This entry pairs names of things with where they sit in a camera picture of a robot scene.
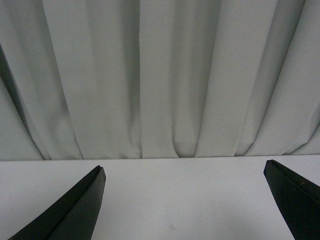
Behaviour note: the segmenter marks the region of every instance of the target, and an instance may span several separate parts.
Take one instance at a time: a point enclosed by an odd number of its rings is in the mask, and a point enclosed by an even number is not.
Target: black object
[[[275,160],[263,173],[294,239],[320,240],[320,187]]]
[[[90,240],[97,222],[106,175],[97,166],[9,240]]]

